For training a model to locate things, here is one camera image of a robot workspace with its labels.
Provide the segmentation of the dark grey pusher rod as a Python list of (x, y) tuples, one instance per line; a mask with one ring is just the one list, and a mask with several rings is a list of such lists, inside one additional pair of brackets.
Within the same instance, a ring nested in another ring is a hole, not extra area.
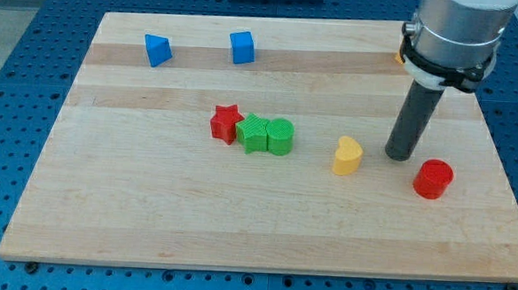
[(390, 159), (407, 161), (411, 158), (442, 95), (443, 90), (431, 90), (412, 81), (385, 144), (385, 152)]

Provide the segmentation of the yellow block behind arm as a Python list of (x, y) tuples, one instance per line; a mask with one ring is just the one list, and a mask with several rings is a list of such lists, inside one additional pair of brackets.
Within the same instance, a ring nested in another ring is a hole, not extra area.
[(403, 65), (404, 60), (402, 59), (402, 57), (401, 57), (400, 53), (396, 53), (396, 55), (395, 55), (394, 59), (396, 60), (396, 62), (397, 62), (398, 64)]

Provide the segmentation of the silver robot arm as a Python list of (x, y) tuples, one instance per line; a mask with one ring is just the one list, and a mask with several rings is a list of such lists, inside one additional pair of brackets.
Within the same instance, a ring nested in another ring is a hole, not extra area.
[(493, 71), (518, 0), (420, 0), (402, 25), (398, 57), (412, 84), (385, 144), (408, 160), (447, 88), (475, 92)]

